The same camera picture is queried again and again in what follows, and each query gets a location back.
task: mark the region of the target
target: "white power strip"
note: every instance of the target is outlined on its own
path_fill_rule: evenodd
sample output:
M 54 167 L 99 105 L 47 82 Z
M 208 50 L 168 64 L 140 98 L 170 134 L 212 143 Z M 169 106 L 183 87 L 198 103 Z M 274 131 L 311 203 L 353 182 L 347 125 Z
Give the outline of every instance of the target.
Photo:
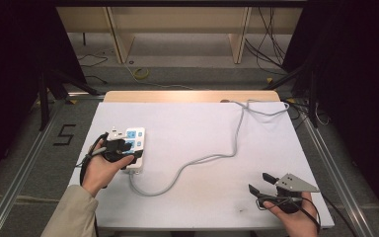
M 131 143 L 131 148 L 124 154 L 134 153 L 134 160 L 122 169 L 127 173 L 138 174 L 142 169 L 145 131 L 144 127 L 131 127 L 125 131 L 125 143 Z

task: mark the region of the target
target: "floor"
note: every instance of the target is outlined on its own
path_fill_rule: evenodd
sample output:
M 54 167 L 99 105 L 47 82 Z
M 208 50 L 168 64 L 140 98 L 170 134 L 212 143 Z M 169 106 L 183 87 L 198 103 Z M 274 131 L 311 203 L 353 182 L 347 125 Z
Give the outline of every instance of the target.
M 198 78 L 209 74 L 212 71 L 220 71 L 220 73 L 232 73 L 238 71 L 243 75 L 250 73 L 258 73 L 259 66 L 257 58 L 251 55 L 247 50 L 244 50 L 242 63 L 235 64 L 232 60 L 231 49 L 225 35 L 140 35 L 133 43 L 130 56 L 127 62 L 120 65 L 116 61 L 114 47 L 111 38 L 103 34 L 86 34 L 86 45 L 83 44 L 82 34 L 69 34 L 72 45 L 78 55 L 80 64 L 84 65 L 83 70 L 86 75 L 90 73 L 101 73 L 106 77 L 101 76 L 100 79 L 113 80 L 111 71 L 116 68 L 122 68 L 119 74 L 115 72 L 115 76 L 121 80 L 129 77 L 129 72 L 125 66 L 130 68 L 150 68 L 151 76 L 156 80 L 156 85 L 141 85 L 136 87 L 136 82 L 124 81 L 104 84 L 97 77 L 87 77 L 88 83 L 99 90 L 116 90 L 120 88 L 130 88 L 132 90 L 143 90 L 150 88 L 163 89 L 165 85 L 179 85 L 192 87 L 199 86 L 199 89 L 204 86 L 211 86 L 206 89 L 227 89 L 235 88 L 230 82 L 225 79 L 220 81 L 218 78 L 203 78 L 202 80 L 211 80 L 210 84 L 197 83 Z M 259 45 L 263 36 L 251 35 L 248 40 L 253 45 Z M 278 36 L 278 43 L 283 50 L 286 50 L 290 36 Z M 272 49 L 272 43 L 267 40 L 262 51 L 269 55 L 274 60 L 277 58 Z M 271 72 L 280 73 L 276 66 L 271 63 L 261 62 L 260 66 L 265 68 L 264 76 L 256 78 L 257 84 L 266 85 L 268 80 L 277 80 L 281 75 Z M 192 83 L 186 80 L 179 80 L 180 76 L 186 75 L 186 80 L 191 79 L 189 75 L 197 75 L 192 78 Z M 226 84 L 226 87 L 220 87 L 220 83 Z M 293 82 L 289 82 L 278 88 L 280 98 L 290 96 L 290 88 Z M 82 95 L 82 91 L 75 87 L 66 85 L 66 88 L 72 95 Z M 31 113 L 23 123 L 20 129 L 17 140 L 14 141 L 9 151 L 8 158 L 0 164 L 0 203 L 2 198 L 12 188 L 13 181 L 18 177 L 18 172 L 25 162 L 30 158 L 35 158 L 35 154 L 31 154 L 32 147 L 39 150 L 37 160 L 32 162 L 27 176 L 21 183 L 21 190 L 18 193 L 17 199 L 14 200 L 12 207 L 9 208 L 5 220 L 0 226 L 0 236 L 38 236 L 48 219 L 51 217 L 58 200 L 63 194 L 64 188 L 67 186 L 70 177 L 71 167 L 75 165 L 77 154 L 80 152 L 83 140 L 87 134 L 87 127 L 92 121 L 92 114 L 98 102 L 102 98 L 90 99 L 84 97 L 72 97 L 69 103 L 51 101 L 52 115 L 57 118 L 54 120 L 53 126 L 48 129 L 48 134 L 38 132 L 39 127 L 39 105 L 32 107 Z M 296 112 L 291 111 L 291 115 L 296 117 Z M 347 154 L 347 149 L 343 146 L 336 128 L 329 123 L 324 125 L 326 117 L 322 117 L 322 121 L 318 129 L 313 129 L 308 120 L 304 117 L 293 120 L 293 126 L 297 131 L 298 137 L 302 144 L 303 150 L 308 158 L 309 164 L 315 175 L 315 178 L 320 185 L 322 192 L 327 194 L 328 198 L 335 204 L 335 207 L 340 210 L 342 215 L 352 223 L 355 228 L 363 228 L 369 230 L 360 230 L 359 233 L 366 233 L 360 236 L 379 236 L 379 202 L 377 197 L 371 192 L 366 185 L 365 180 L 359 173 L 359 169 L 353 166 Z M 57 147 L 52 144 L 59 141 L 59 127 L 63 124 L 74 123 L 74 127 L 69 127 L 68 130 L 75 134 L 75 139 L 72 139 L 69 147 Z M 42 142 L 37 142 L 37 138 L 42 139 Z M 324 143 L 327 150 L 317 148 L 316 144 Z M 333 172 L 328 168 L 328 162 L 325 159 L 333 160 L 337 166 L 336 175 L 341 177 L 340 184 L 333 177 Z M 340 186 L 345 186 L 346 194 L 340 194 Z M 356 205 L 346 203 L 346 200 L 352 198 Z M 341 217 L 335 212 L 335 209 L 328 204 L 328 208 L 335 220 L 335 227 L 329 230 L 323 230 L 321 236 L 352 236 Z M 361 213 L 362 221 L 353 220 L 353 215 Z M 250 236 L 249 231 L 242 232 L 197 232 L 195 236 Z M 258 236 L 285 236 L 283 230 L 261 230 L 256 231 Z M 102 230 L 101 236 L 113 236 L 114 233 L 107 230 Z M 117 233 L 117 236 L 170 236 L 169 232 L 123 232 Z

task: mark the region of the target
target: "gray cable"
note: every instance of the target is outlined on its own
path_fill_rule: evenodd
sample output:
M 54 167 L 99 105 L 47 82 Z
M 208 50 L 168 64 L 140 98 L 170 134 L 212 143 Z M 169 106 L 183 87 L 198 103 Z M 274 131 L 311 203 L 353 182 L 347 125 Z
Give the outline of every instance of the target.
M 155 196 L 159 196 L 159 195 L 162 195 L 162 194 L 166 193 L 167 191 L 169 191 L 175 185 L 175 183 L 178 180 L 178 177 L 181 175 L 181 172 L 187 166 L 189 166 L 189 165 L 198 165 L 198 164 L 202 164 L 202 163 L 213 161 L 215 159 L 231 158 L 231 157 L 234 157 L 238 153 L 238 142 L 237 142 L 237 140 L 238 140 L 238 136 L 239 136 L 239 130 L 240 130 L 240 127 L 242 125 L 243 117 L 244 117 L 244 114 L 245 114 L 245 110 L 247 110 L 249 112 L 256 113 L 256 114 L 260 114 L 260 115 L 271 117 L 271 116 L 276 116 L 276 115 L 279 115 L 281 113 L 284 113 L 289 108 L 289 105 L 286 104 L 286 103 L 284 103 L 284 105 L 285 105 L 285 109 L 284 110 L 268 114 L 268 113 L 263 113 L 263 112 L 259 112 L 259 111 L 255 111 L 255 110 L 250 109 L 250 107 L 249 107 L 249 103 L 250 102 L 260 102 L 260 101 L 248 100 L 246 106 L 244 104 L 242 104 L 242 103 L 239 103 L 239 102 L 235 102 L 235 101 L 231 101 L 231 102 L 233 102 L 233 103 L 235 103 L 235 104 L 237 104 L 237 105 L 239 105 L 239 106 L 242 107 L 241 116 L 239 118 L 238 126 L 236 128 L 235 138 L 234 138 L 234 142 L 233 142 L 233 152 L 231 154 L 228 154 L 228 155 L 226 155 L 226 154 L 211 154 L 211 155 L 207 155 L 207 156 L 204 156 L 204 157 L 201 157 L 201 158 L 198 158 L 198 159 L 194 159 L 192 161 L 187 162 L 186 164 L 184 164 L 183 166 L 181 166 L 181 168 L 175 174 L 175 177 L 172 180 L 172 182 L 164 190 L 159 191 L 159 192 L 155 192 L 155 193 L 147 193 L 147 192 L 144 192 L 141 189 L 139 189 L 136 186 L 136 184 L 134 183 L 134 179 L 133 179 L 134 172 L 130 172 L 129 173 L 129 179 L 130 179 L 130 183 L 131 183 L 132 188 L 135 189 L 139 194 L 141 194 L 141 195 L 143 195 L 145 197 L 155 197 Z

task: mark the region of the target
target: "sleeve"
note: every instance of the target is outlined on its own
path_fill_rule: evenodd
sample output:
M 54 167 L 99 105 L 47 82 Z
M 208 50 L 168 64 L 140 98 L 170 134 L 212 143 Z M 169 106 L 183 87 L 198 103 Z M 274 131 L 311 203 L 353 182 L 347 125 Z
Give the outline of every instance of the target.
M 97 206 L 98 201 L 82 187 L 68 187 L 41 236 L 96 236 Z

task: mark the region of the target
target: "person's left hand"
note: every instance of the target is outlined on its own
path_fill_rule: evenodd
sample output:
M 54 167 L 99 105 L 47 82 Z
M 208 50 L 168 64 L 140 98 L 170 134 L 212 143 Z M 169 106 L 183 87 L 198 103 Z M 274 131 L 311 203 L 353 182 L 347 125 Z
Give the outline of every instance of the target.
M 101 148 L 103 140 L 100 140 L 94 150 Z M 102 155 L 97 155 L 91 159 L 82 182 L 82 188 L 95 197 L 100 189 L 107 186 L 113 179 L 116 172 L 128 165 L 134 156 L 126 156 L 116 162 L 104 159 Z

